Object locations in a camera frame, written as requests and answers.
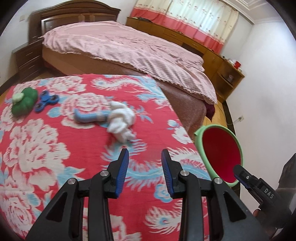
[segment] floral curtain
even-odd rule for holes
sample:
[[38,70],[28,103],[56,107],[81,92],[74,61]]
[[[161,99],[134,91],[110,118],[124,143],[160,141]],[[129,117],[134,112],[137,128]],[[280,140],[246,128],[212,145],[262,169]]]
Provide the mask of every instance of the floral curtain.
[[185,34],[219,53],[238,19],[219,0],[138,0],[131,14]]

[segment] metal screw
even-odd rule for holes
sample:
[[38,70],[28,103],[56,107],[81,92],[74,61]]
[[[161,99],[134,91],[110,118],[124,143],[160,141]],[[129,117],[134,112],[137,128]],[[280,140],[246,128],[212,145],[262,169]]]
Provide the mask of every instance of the metal screw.
[[180,171],[180,174],[184,177],[187,177],[189,175],[189,172],[182,170],[182,171]]
[[217,177],[217,178],[214,179],[214,182],[216,184],[221,184],[223,182],[223,180],[221,178]]
[[75,178],[70,178],[67,181],[67,183],[70,184],[70,185],[74,184],[75,182],[76,182],[76,179]]
[[104,170],[104,171],[101,171],[101,172],[100,172],[100,175],[101,175],[102,177],[106,177],[106,176],[109,175],[109,172],[108,172],[107,170]]

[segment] ceiling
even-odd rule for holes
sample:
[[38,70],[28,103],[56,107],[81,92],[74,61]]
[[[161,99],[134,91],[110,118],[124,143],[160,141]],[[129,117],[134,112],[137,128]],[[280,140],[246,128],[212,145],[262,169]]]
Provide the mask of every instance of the ceiling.
[[277,11],[266,0],[223,0],[253,23],[282,21]]

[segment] red floral tablecloth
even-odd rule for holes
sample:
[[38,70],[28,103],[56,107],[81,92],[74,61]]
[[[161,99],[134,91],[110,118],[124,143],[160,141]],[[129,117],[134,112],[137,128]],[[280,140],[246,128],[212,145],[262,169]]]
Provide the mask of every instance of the red floral tablecloth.
[[[39,93],[47,89],[58,94],[60,101],[16,120],[11,97],[29,86]],[[124,102],[136,113],[136,139],[125,145],[106,132],[106,123],[73,120],[73,108],[107,113],[110,100]],[[0,207],[22,237],[67,179],[91,178],[117,160],[122,148],[130,153],[125,187],[119,199],[109,200],[116,241],[178,240],[182,202],[167,192],[162,149],[167,148],[185,170],[210,179],[177,115],[149,76],[86,74],[30,81],[10,89],[0,113]],[[206,220],[206,203],[204,207]],[[87,204],[84,213],[86,240]]]

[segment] green plush toy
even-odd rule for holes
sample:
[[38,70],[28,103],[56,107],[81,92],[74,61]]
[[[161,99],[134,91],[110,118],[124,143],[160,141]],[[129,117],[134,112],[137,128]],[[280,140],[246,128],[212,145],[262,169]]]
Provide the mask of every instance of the green plush toy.
[[38,100],[38,92],[31,87],[23,89],[21,93],[12,96],[11,112],[14,117],[29,114]]

